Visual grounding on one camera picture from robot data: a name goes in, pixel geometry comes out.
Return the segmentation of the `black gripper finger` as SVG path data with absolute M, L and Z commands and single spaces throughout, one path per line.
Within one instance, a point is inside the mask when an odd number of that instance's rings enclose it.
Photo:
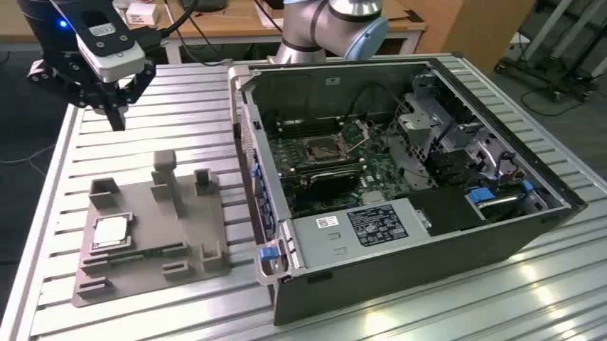
M 124 114 L 128 110 L 128 106 L 138 102 L 155 76 L 156 64 L 150 58 L 147 58 L 143 65 L 143 70 L 134 75 L 134 78 L 124 87 L 116 88 L 111 107 L 112 130 L 126 130 Z
M 91 82 L 87 77 L 82 83 L 70 80 L 46 63 L 36 60 L 31 65 L 28 81 L 43 90 L 79 108 L 92 107 L 104 115 L 115 129 L 115 85 Z

